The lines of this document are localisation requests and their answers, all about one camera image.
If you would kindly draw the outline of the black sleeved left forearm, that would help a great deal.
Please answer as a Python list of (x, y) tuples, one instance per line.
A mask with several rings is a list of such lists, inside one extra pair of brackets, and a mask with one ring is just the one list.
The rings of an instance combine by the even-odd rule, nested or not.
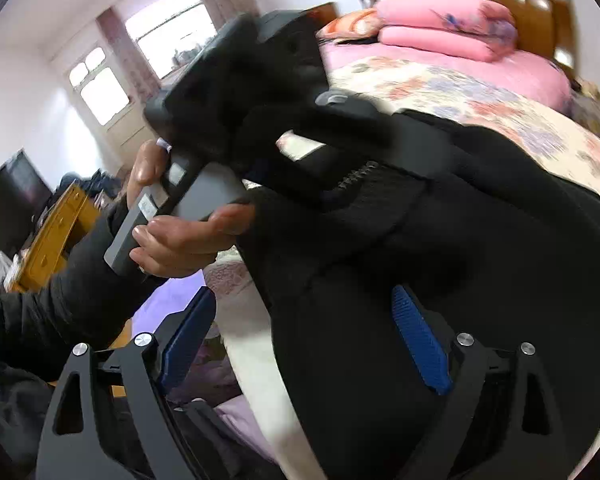
[(128, 213), (111, 205), (73, 250), (65, 269), (37, 292), (0, 295), (0, 479), (27, 479), (50, 398), (73, 347), (106, 349), (160, 278), (120, 276), (104, 253)]

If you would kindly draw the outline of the person's left hand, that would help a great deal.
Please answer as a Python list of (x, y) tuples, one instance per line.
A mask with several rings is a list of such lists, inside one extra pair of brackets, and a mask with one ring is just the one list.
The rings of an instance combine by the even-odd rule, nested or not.
[[(126, 191), (129, 205), (145, 186), (159, 180), (167, 162), (168, 152), (157, 142), (147, 141), (140, 147)], [(254, 218), (256, 208), (251, 204), (224, 205), (206, 221), (158, 216), (133, 230), (138, 246), (130, 258), (143, 272), (158, 278), (187, 278), (215, 262), (219, 252), (230, 249)]]

